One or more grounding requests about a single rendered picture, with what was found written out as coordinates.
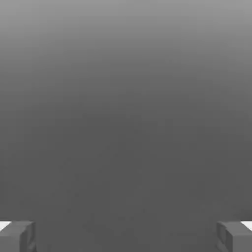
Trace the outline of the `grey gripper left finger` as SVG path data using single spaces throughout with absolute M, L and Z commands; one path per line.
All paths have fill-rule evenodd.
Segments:
M 0 252 L 37 252 L 36 223 L 0 221 Z

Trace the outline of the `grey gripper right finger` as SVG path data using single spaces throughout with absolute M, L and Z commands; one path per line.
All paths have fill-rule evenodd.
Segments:
M 252 221 L 219 221 L 216 235 L 220 252 L 252 252 Z

